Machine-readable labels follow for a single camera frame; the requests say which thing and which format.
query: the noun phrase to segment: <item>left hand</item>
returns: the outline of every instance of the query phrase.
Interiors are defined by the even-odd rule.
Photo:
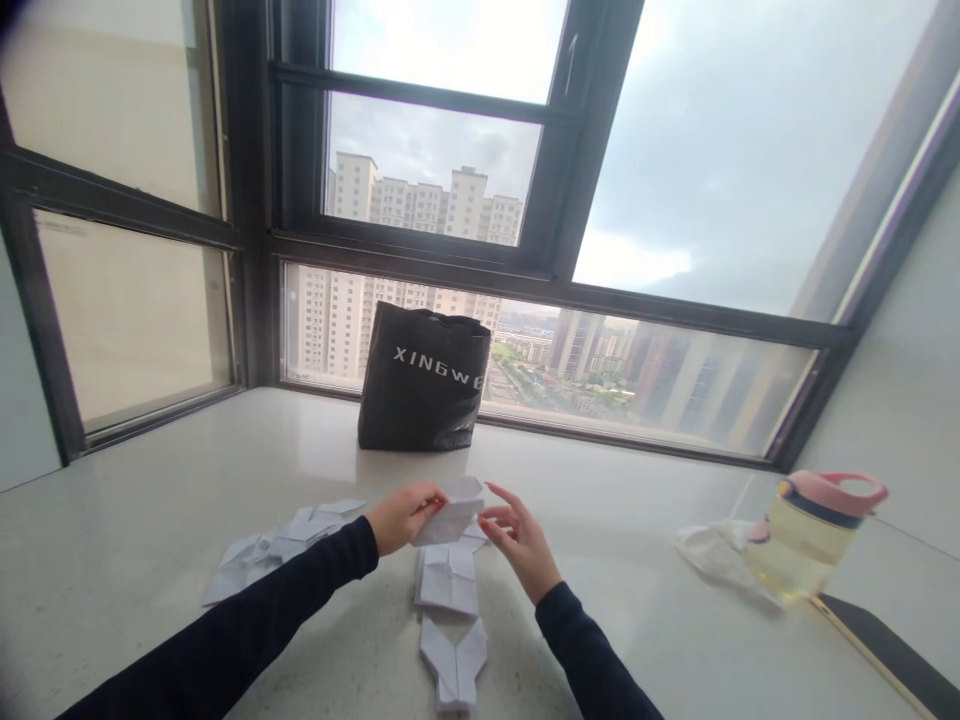
[[[380,557],[413,540],[427,520],[448,502],[447,494],[433,483],[416,482],[397,490],[367,513]]]

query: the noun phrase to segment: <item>water bottle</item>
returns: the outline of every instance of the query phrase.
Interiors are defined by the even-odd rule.
[[[860,487],[866,483],[871,492],[850,492],[841,487],[844,481],[860,481]],[[793,473],[780,482],[769,512],[750,535],[743,553],[747,566],[784,599],[816,595],[864,518],[888,494],[866,475]]]

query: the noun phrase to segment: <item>glass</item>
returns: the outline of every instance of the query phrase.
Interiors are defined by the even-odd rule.
[[[539,140],[539,125],[331,93],[325,213],[515,246]]]
[[[546,103],[566,0],[336,0],[333,69]]]
[[[767,452],[816,355],[304,265],[285,266],[285,297],[289,380],[361,390],[382,300],[490,328],[482,412],[754,457]]]
[[[935,6],[647,0],[574,280],[830,321],[870,240],[842,235],[851,185]]]
[[[0,82],[20,147],[220,216],[202,0],[35,0]]]
[[[233,383],[223,252],[35,215],[87,433]]]

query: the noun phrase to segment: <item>white countertop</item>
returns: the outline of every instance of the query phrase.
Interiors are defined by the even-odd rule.
[[[757,517],[772,476],[483,425],[467,450],[362,451],[357,409],[254,390],[0,494],[0,706],[31,719],[69,707],[201,615],[232,540],[298,507],[375,502],[409,479],[468,473],[524,498],[669,720],[913,717],[812,608],[764,614],[674,549],[679,528]],[[433,717],[415,562],[405,548],[339,590],[230,717]],[[508,564],[492,547],[476,562],[489,660],[474,717],[578,717]],[[829,590],[960,684],[960,562],[871,521]]]

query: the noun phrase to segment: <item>black sleeve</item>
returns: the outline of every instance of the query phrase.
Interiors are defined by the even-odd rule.
[[[378,562],[361,517],[224,600],[61,718],[222,718],[334,591]]]
[[[537,622],[586,720],[663,720],[565,582],[537,605]]]

